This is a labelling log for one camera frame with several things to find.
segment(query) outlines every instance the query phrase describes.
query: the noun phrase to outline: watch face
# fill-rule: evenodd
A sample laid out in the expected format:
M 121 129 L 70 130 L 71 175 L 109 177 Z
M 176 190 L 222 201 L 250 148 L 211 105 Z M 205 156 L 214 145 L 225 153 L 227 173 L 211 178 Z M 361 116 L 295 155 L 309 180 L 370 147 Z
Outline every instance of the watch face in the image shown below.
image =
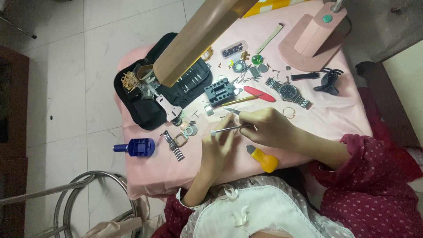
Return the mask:
M 297 88 L 291 84 L 282 85 L 279 95 L 286 100 L 294 99 L 298 94 Z

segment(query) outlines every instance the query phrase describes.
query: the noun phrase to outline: pink lamp base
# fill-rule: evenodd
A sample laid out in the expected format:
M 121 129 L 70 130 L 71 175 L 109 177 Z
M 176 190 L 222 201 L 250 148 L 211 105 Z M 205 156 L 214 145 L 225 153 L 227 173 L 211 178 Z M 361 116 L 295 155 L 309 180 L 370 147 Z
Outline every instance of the pink lamp base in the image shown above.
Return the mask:
M 345 39 L 344 35 L 333 31 L 313 57 L 301 55 L 294 49 L 294 46 L 312 19 L 311 15 L 305 14 L 278 46 L 282 58 L 291 67 L 305 72 L 320 71 L 341 47 Z

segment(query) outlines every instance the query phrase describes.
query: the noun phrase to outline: pink tablecloth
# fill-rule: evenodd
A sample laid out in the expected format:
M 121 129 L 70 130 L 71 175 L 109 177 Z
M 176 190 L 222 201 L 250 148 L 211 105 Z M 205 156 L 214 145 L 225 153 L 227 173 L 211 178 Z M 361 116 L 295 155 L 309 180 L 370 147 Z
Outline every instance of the pink tablecloth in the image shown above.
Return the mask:
M 284 28 L 261 52 L 264 62 L 268 63 L 271 69 L 262 74 L 263 76 L 259 83 L 252 80 L 245 83 L 245 85 L 253 86 L 273 95 L 277 101 L 270 103 L 263 100 L 253 100 L 238 103 L 231 107 L 251 112 L 266 107 L 274 107 L 281 111 L 282 108 L 290 106 L 296 110 L 296 116 L 291 119 L 291 122 L 318 136 L 331 140 L 339 140 L 346 133 L 371 136 L 372 132 L 363 104 L 342 51 L 339 51 L 327 65 L 329 68 L 341 69 L 345 72 L 336 83 L 340 92 L 338 96 L 315 92 L 313 87 L 321 84 L 320 79 L 299 80 L 292 83 L 305 99 L 313 103 L 309 110 L 305 110 L 295 103 L 282 101 L 276 91 L 264 84 L 268 77 L 275 76 L 276 78 L 276 73 L 272 72 L 272 69 L 283 70 L 287 66 L 279 55 L 277 45 L 304 14 L 315 15 L 322 6 L 323 3 L 320 0 L 307 1 L 236 21 L 212 45 L 215 55 L 212 56 L 208 63 L 212 65 L 213 79 L 216 81 L 219 75 L 225 75 L 229 80 L 239 76 L 239 74 L 234 73 L 229 67 L 225 66 L 227 61 L 223 60 L 219 55 L 221 49 L 240 40 L 245 40 L 249 45 L 248 52 L 253 55 L 254 51 L 275 30 L 277 24 L 281 22 L 285 25 Z M 129 52 L 120 61 L 118 70 L 122 70 L 136 60 L 144 58 L 151 48 L 152 45 L 144 46 Z M 303 72 L 296 69 L 282 71 L 280 79 L 286 80 L 286 76 L 291 73 L 299 74 Z M 246 92 L 242 92 L 237 98 L 247 95 Z M 202 102 L 208 101 L 205 94 L 198 97 L 197 100 L 184 109 L 185 118 L 183 120 L 195 120 L 199 132 L 196 136 L 190 137 L 188 143 L 181 147 L 185 159 L 178 162 L 172 151 L 169 150 L 165 138 L 160 137 L 159 134 L 168 130 L 171 136 L 176 136 L 181 132 L 179 127 L 166 122 L 155 130 L 143 130 L 133 122 L 128 110 L 116 95 L 115 100 L 122 113 L 125 142 L 127 143 L 132 138 L 153 138 L 156 142 L 156 151 L 150 158 L 137 158 L 126 155 L 128 197 L 136 199 L 142 194 L 153 196 L 174 192 L 179 187 L 188 188 L 200 166 L 202 135 L 208 134 L 209 130 L 220 121 L 219 117 L 224 116 L 227 111 L 223 108 L 217 108 L 214 111 L 214 115 L 208 117 L 204 110 L 205 103 Z M 196 111 L 198 111 L 199 118 L 192 115 Z M 225 183 L 263 172 L 260 164 L 254 161 L 247 153 L 246 144 L 254 143 L 239 135 L 236 139 L 231 159 L 216 183 Z M 261 148 L 266 154 L 276 156 L 280 160 L 279 168 L 295 166 L 311 160 L 311 158 L 281 149 L 268 148 L 261 145 L 256 146 Z

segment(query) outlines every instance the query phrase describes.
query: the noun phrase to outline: black tool case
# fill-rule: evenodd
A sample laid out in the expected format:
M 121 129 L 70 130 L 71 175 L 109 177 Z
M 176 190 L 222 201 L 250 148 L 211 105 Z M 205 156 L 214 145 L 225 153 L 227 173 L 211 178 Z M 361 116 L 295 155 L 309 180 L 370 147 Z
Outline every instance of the black tool case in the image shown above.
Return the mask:
M 117 95 L 128 109 L 132 119 L 143 129 L 153 130 L 165 123 L 166 112 L 156 100 L 141 99 L 141 90 L 138 88 L 129 92 L 122 86 L 121 78 L 124 76 L 124 73 L 132 72 L 137 64 L 141 66 L 154 64 L 176 35 L 177 33 L 164 35 L 144 59 L 140 59 L 121 70 L 117 73 L 113 82 Z M 204 93 L 204 87 L 209 86 L 212 80 L 213 76 L 209 67 L 200 58 L 191 66 L 190 71 L 187 71 L 182 76 L 182 80 L 179 80 L 170 88 L 160 85 L 156 91 L 162 94 L 172 105 L 185 108 Z

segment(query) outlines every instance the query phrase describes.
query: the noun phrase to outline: small plastic container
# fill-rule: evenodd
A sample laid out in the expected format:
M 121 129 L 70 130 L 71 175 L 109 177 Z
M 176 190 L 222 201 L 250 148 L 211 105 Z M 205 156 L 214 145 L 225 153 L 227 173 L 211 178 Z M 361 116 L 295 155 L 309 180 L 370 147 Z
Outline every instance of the small plastic container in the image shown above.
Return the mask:
M 128 152 L 130 156 L 150 157 L 156 148 L 151 138 L 131 139 L 128 144 L 117 144 L 113 146 L 114 152 Z
M 247 49 L 247 42 L 245 40 L 242 40 L 228 47 L 225 47 L 223 50 L 220 51 L 220 54 L 222 55 L 223 59 L 228 59 L 237 53 L 246 51 Z

